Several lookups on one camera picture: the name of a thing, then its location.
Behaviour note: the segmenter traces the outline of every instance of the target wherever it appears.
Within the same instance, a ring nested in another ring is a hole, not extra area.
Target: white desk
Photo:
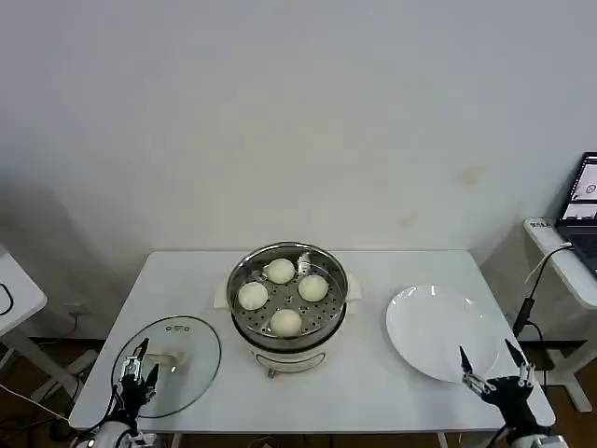
[[[524,221],[524,229],[543,254],[549,253],[564,242],[553,228],[551,219],[528,218]],[[591,310],[597,309],[597,280],[572,250],[554,254],[549,262],[582,306]],[[567,358],[564,358],[559,350],[548,350],[554,364],[554,369],[549,371],[549,384],[563,385],[576,409],[582,413],[590,413],[592,406],[575,374],[597,357],[597,330],[588,334],[587,338],[588,340]]]
[[[5,315],[0,315],[0,340],[10,349],[26,356],[73,396],[76,392],[75,377],[56,364],[16,328],[46,306],[48,298],[10,254],[3,252],[1,248],[0,251],[0,283],[7,287],[14,300],[12,309]],[[6,292],[2,289],[0,294],[6,294]],[[40,394],[35,394],[34,399],[40,398]]]
[[[411,284],[454,287],[494,318],[500,339],[514,337],[477,264],[465,251],[335,252],[363,288],[337,349],[325,365],[269,379],[251,358],[229,315],[214,310],[215,288],[242,252],[157,252],[149,256],[70,416],[90,427],[103,416],[120,348],[166,315],[200,315],[217,331],[222,360],[214,383],[181,413],[141,419],[154,432],[345,433],[493,430],[504,421],[464,385],[441,383],[409,366],[389,342],[387,303]],[[506,345],[492,375],[518,374]],[[530,404],[543,425],[555,421],[539,387]]]

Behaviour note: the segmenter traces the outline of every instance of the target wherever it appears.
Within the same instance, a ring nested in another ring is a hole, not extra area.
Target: ceramic plate
[[[398,353],[440,381],[462,381],[460,346],[475,373],[485,376],[497,361],[492,323],[472,300],[446,287],[401,291],[388,305],[385,324]]]

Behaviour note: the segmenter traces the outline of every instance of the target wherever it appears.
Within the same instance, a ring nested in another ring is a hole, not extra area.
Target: wooden floor
[[[67,365],[88,348],[99,351],[100,343],[68,342],[45,345],[44,349],[63,365]],[[540,359],[534,351],[527,352],[530,358],[540,364]],[[585,388],[589,399],[597,406],[597,362],[591,363],[579,375],[580,383]],[[15,362],[0,372],[0,382],[3,385],[29,395],[33,390],[47,380],[44,373],[32,366],[24,358],[17,357]],[[550,387],[549,401],[557,415],[557,423],[553,428],[554,434],[562,434],[571,448],[593,448],[597,446],[597,413],[578,413],[565,391],[560,387]],[[34,430],[15,433],[12,429],[22,427],[32,422],[45,420],[48,417],[43,411],[16,397],[0,390],[0,448],[63,448],[67,442],[51,441],[49,425],[46,423]],[[50,409],[62,412],[69,405],[69,398],[63,391],[44,401]],[[4,420],[9,416],[18,415],[20,421]],[[64,432],[66,427],[59,427]],[[451,448],[460,446],[459,434],[449,435]],[[230,447],[230,448],[260,448],[266,442],[271,448],[357,448],[357,447],[392,447],[392,448],[437,448],[437,436],[433,434],[381,434],[381,435],[283,435],[270,439],[257,439],[254,435],[186,435],[182,439],[183,448],[191,447]]]

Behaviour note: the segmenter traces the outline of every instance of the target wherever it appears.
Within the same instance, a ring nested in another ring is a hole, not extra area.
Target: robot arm
[[[528,398],[535,387],[535,366],[506,339],[508,352],[519,368],[518,375],[485,380],[473,372],[460,347],[463,383],[486,403],[497,406],[506,422],[507,442],[513,448],[568,448],[562,437],[548,437],[549,427],[537,424]]]
[[[127,357],[122,365],[119,382],[122,392],[114,386],[112,398],[105,417],[94,427],[81,433],[73,442],[76,448],[125,448],[152,446],[152,436],[137,430],[137,418],[141,406],[148,403],[156,394],[158,365],[156,364],[147,378],[142,376],[143,358],[149,346],[145,338]]]

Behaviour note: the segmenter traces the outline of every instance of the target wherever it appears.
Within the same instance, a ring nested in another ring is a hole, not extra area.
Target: perforated steamer tray
[[[285,285],[267,278],[264,269],[275,259],[289,259],[297,273]],[[306,275],[317,274],[328,284],[326,296],[319,302],[305,301],[299,294],[299,282]],[[269,294],[264,306],[247,311],[238,302],[239,289],[249,282],[259,282]],[[262,348],[297,350],[324,340],[340,324],[345,313],[348,279],[340,263],[326,251],[302,243],[278,243],[256,250],[234,268],[227,284],[227,300],[237,329]],[[296,311],[302,319],[300,334],[280,338],[271,332],[271,317],[278,310]]]

